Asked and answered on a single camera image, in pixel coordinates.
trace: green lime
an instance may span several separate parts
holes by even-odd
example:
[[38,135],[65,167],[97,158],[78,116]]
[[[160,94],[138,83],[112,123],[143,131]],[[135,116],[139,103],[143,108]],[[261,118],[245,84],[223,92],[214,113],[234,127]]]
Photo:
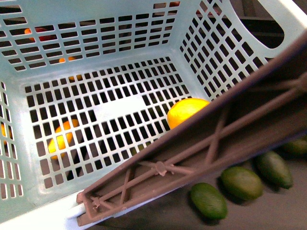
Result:
[[206,218],[224,219],[227,216],[227,206],[223,195],[210,184],[193,185],[191,199]]
[[307,137],[291,141],[283,145],[283,150],[296,156],[304,155],[307,153]]
[[286,189],[293,186],[289,167],[276,152],[269,151],[256,157],[256,165],[261,174],[273,184]]
[[254,200],[263,193],[261,179],[243,167],[235,166],[224,170],[221,180],[229,193],[243,200]]

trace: orange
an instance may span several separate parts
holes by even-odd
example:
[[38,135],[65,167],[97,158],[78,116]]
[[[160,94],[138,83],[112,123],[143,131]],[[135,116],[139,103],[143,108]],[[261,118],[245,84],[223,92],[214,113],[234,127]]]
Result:
[[177,102],[167,113],[169,127],[175,128],[209,103],[209,101],[200,98],[187,98]]
[[[72,119],[71,121],[72,121],[73,127],[78,127],[78,126],[79,126],[79,122],[78,122],[77,119]],[[69,129],[71,128],[71,125],[70,125],[69,121],[64,122],[64,123],[63,123],[63,127],[64,127],[64,130],[69,130]],[[56,129],[55,132],[56,132],[56,133],[59,133],[59,132],[61,132],[61,131],[62,131],[62,129],[61,129],[61,127],[59,126],[59,127]],[[71,141],[72,141],[72,133],[66,134],[66,139],[67,139],[67,143],[70,144]],[[56,142],[54,141],[54,139],[52,139],[52,140],[50,141],[50,143],[49,143],[49,145],[48,145],[49,153],[53,153],[53,152],[56,151],[56,144],[57,144],[59,150],[63,150],[63,149],[66,148],[63,135],[58,136]],[[51,158],[52,158],[53,160],[57,160],[57,159],[58,159],[58,157],[57,157],[56,155],[55,155],[55,156],[52,156]]]

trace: plastic basket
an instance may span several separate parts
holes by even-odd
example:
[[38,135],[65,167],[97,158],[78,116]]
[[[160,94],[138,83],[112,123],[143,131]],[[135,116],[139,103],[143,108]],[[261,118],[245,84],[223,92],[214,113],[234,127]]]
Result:
[[[284,31],[277,48],[229,0],[0,1],[1,222],[75,200],[166,133],[175,102],[214,100],[306,29],[292,1],[260,2]],[[50,153],[60,134],[72,141]]]

